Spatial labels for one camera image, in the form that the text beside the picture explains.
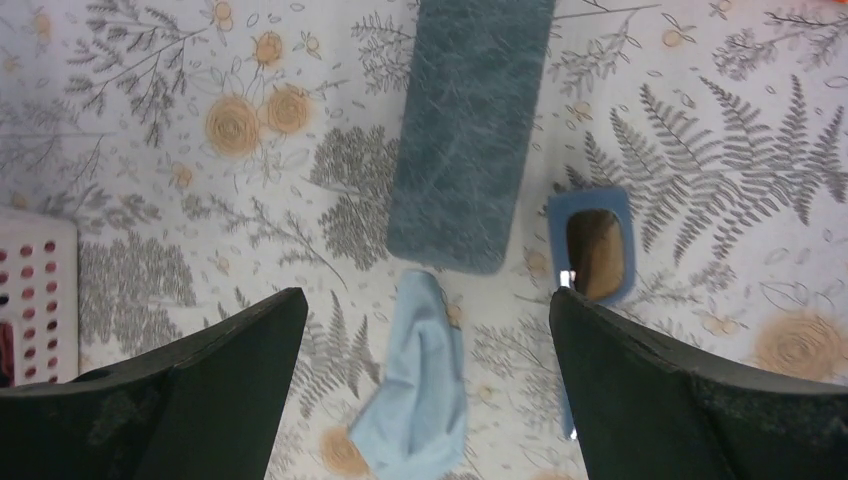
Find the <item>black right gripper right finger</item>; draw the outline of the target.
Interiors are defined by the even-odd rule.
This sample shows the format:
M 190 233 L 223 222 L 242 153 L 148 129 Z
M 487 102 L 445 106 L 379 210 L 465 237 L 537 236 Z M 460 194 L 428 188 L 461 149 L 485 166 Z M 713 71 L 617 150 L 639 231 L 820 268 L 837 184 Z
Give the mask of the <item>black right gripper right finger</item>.
M 692 347 L 562 288 L 549 323 L 592 479 L 843 479 L 847 390 Z

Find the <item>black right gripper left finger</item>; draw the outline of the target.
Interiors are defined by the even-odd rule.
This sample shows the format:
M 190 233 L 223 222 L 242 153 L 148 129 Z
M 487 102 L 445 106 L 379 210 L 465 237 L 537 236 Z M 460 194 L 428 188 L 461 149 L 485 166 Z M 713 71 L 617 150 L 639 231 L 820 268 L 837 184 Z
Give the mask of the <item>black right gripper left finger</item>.
M 5 479 L 261 479 L 308 316 L 299 288 L 66 383 L 1 393 Z

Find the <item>blue frame sunglasses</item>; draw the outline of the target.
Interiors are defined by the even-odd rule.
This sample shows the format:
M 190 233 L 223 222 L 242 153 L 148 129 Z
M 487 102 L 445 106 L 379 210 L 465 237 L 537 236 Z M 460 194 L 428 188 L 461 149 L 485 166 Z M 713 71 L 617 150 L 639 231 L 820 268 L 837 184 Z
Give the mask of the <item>blue frame sunglasses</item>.
M 548 324 L 557 358 L 562 430 L 575 441 L 585 425 L 621 417 L 602 388 L 623 377 L 630 341 L 608 308 L 633 283 L 633 230 L 621 187 L 564 192 L 547 202 L 555 289 Z

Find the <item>dark blue glasses case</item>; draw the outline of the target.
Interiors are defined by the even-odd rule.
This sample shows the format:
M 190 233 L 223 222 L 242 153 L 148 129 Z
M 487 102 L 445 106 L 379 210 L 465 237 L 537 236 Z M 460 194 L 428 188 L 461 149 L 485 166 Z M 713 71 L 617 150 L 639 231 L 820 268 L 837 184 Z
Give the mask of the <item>dark blue glasses case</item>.
M 386 246 L 479 275 L 504 263 L 555 5 L 420 4 Z

